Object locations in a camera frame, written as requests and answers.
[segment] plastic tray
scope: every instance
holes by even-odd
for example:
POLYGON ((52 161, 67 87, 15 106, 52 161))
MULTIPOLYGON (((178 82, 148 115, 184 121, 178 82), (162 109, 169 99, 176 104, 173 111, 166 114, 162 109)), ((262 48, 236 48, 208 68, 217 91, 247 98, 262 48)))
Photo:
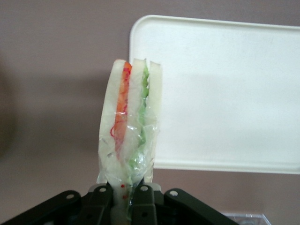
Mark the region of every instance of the plastic tray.
POLYGON ((161 63, 155 168, 300 173, 300 28, 149 15, 130 56, 161 63))

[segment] beige wall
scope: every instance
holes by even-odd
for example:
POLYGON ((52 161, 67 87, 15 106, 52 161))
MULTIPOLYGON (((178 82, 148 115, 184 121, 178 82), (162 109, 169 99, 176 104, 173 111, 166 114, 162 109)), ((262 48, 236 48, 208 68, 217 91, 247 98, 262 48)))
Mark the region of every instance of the beige wall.
MULTIPOLYGON (((84 195, 98 174, 98 127, 129 31, 158 14, 300 26, 297 0, 0 1, 0 223, 67 189, 84 195)), ((298 175, 155 170, 224 212, 300 224, 298 175)))

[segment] plastic wrap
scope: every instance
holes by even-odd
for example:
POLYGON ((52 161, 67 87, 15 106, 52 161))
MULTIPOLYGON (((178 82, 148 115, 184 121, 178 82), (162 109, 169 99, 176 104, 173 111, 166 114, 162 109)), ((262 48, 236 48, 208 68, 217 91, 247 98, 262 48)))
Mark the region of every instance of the plastic wrap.
POLYGON ((148 71, 145 60, 134 60, 130 69, 126 63, 113 65, 99 131, 97 182, 114 190, 112 224, 127 223, 135 187, 152 180, 161 101, 160 66, 151 62, 148 71))

